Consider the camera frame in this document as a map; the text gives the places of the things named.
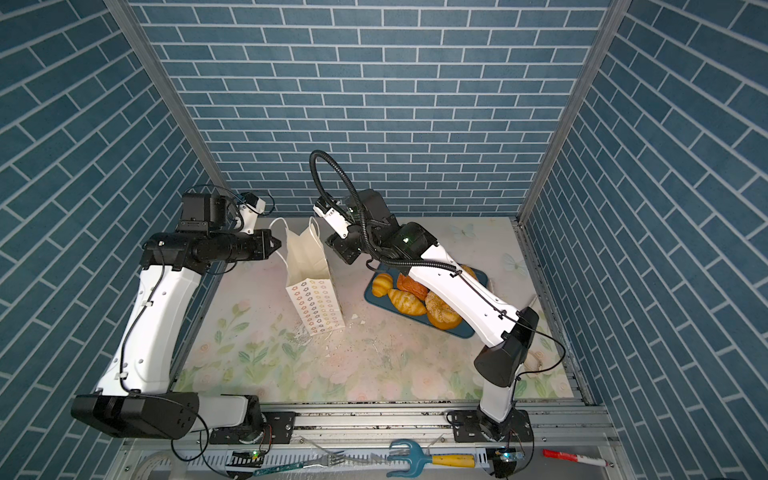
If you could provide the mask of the teal rectangular tray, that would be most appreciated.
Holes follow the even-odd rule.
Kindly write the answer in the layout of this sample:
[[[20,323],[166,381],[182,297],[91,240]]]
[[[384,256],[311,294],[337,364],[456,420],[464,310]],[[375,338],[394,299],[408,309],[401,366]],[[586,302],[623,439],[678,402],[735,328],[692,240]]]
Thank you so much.
[[[396,280],[395,275],[398,274],[398,271],[394,268],[386,268],[383,270],[381,275],[388,275],[389,277],[392,277],[392,280],[386,280],[385,285],[394,286],[394,281]],[[374,273],[373,276],[370,278],[368,285],[365,288],[364,292],[364,299],[369,304],[376,306],[378,308],[381,308],[385,311],[394,313],[395,315],[399,315],[400,317],[403,317],[405,319],[408,319],[410,321],[425,325],[427,327],[431,327],[436,329],[436,326],[434,326],[429,320],[428,316],[426,314],[420,315],[420,316],[413,316],[413,315],[407,315],[395,308],[395,306],[391,303],[391,300],[389,299],[388,292],[385,291],[382,296],[377,296],[373,293],[373,287],[374,283],[376,281],[376,278],[380,275],[379,273]],[[475,331],[473,328],[465,321],[462,320],[457,326],[455,326],[452,329],[444,330],[444,333],[453,335],[458,338],[467,339],[472,337],[475,334]]]

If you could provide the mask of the red white marker pen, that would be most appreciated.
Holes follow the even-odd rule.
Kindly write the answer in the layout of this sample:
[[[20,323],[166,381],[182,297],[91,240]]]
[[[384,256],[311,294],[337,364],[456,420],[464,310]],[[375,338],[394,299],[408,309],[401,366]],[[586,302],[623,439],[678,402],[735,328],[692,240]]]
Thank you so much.
[[[546,458],[570,461],[574,463],[585,464],[585,465],[595,466],[599,468],[614,467],[614,464],[612,462],[607,461],[603,458],[590,457],[590,456],[585,456],[581,454],[573,454],[573,453],[543,449],[542,455]]]

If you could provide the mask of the sesame oval bread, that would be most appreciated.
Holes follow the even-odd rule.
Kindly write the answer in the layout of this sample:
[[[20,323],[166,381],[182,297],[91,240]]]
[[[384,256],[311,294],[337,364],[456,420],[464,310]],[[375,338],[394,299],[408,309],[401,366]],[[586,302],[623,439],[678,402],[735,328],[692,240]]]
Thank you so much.
[[[464,271],[467,273],[467,275],[469,275],[471,278],[475,279],[476,281],[479,281],[479,280],[478,280],[478,277],[477,277],[477,275],[476,275],[476,272],[475,272],[475,271],[474,271],[474,270],[473,270],[471,267],[469,267],[469,266],[467,266],[467,265],[461,265],[461,268],[462,268],[462,269],[463,269],[463,270],[464,270]]]

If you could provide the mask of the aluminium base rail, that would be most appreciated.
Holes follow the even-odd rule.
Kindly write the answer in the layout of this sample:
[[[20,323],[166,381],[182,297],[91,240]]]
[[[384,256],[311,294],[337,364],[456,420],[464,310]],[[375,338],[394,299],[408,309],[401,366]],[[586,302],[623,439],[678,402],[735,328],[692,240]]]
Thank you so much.
[[[279,446],[326,448],[384,446],[395,439],[427,444],[539,447],[607,447],[618,433],[602,406],[576,400],[523,401],[500,426],[483,420],[470,402],[406,402],[329,405],[264,405],[273,442]]]

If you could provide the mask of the golden long croissant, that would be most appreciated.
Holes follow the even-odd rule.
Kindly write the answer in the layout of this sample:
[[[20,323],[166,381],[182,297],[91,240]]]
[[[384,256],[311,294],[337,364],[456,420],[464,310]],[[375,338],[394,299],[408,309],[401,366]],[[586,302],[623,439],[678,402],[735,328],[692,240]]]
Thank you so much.
[[[388,292],[388,298],[393,307],[401,314],[418,317],[427,313],[424,303],[413,293],[391,289]]]

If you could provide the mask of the white paper bag with pattern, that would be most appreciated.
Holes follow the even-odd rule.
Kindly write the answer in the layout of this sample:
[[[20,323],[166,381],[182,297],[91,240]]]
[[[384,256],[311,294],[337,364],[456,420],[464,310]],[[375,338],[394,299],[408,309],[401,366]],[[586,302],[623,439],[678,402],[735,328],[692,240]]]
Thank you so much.
[[[286,235],[286,254],[277,252],[277,255],[287,271],[286,292],[308,334],[314,336],[344,328],[317,221],[310,218],[300,234],[293,232],[284,218],[274,219],[270,227],[274,226]]]

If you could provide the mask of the reddish-brown croissant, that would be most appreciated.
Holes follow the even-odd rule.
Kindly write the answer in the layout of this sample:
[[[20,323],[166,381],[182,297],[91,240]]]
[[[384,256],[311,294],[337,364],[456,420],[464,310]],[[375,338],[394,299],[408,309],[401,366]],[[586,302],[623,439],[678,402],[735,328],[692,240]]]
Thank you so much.
[[[403,274],[398,275],[396,286],[398,290],[410,293],[420,301],[424,301],[429,293],[426,286]]]

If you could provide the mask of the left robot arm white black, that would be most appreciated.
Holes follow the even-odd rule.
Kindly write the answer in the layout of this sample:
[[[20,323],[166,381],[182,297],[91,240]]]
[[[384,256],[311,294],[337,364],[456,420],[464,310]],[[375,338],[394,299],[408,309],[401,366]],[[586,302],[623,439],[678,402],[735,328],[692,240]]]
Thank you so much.
[[[255,396],[204,397],[171,390],[176,341],[195,290],[215,262],[268,259],[281,246],[256,226],[266,203],[253,193],[185,193],[175,229],[144,244],[134,307],[94,392],[78,395],[74,419],[113,438],[178,440],[214,431],[231,442],[263,439]]]

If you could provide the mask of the large sugared twisted bun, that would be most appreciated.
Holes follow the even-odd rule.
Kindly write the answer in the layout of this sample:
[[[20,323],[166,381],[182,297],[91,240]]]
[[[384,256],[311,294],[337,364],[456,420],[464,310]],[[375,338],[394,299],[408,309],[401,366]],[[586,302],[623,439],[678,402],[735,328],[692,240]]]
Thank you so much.
[[[463,321],[463,318],[433,291],[426,295],[424,304],[428,321],[440,330],[456,328]]]

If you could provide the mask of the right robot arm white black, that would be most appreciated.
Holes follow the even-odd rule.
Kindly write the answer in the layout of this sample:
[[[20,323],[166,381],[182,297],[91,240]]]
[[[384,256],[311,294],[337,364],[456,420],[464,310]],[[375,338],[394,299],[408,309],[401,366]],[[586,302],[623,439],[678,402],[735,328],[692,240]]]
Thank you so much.
[[[538,315],[504,302],[460,266],[422,225],[401,224],[381,195],[353,192],[343,203],[323,193],[315,213],[333,229],[326,244],[346,263],[369,254],[424,285],[467,322],[484,343],[474,360],[484,380],[477,428],[491,441],[513,431],[514,390],[536,334]]]

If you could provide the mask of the small striped yellow bun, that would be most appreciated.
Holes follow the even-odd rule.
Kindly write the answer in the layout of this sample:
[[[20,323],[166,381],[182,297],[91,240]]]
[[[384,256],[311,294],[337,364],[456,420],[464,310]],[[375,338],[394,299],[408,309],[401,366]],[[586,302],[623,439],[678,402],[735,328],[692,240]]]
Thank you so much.
[[[387,273],[380,273],[372,281],[371,293],[376,298],[382,298],[387,296],[393,288],[393,278]]]

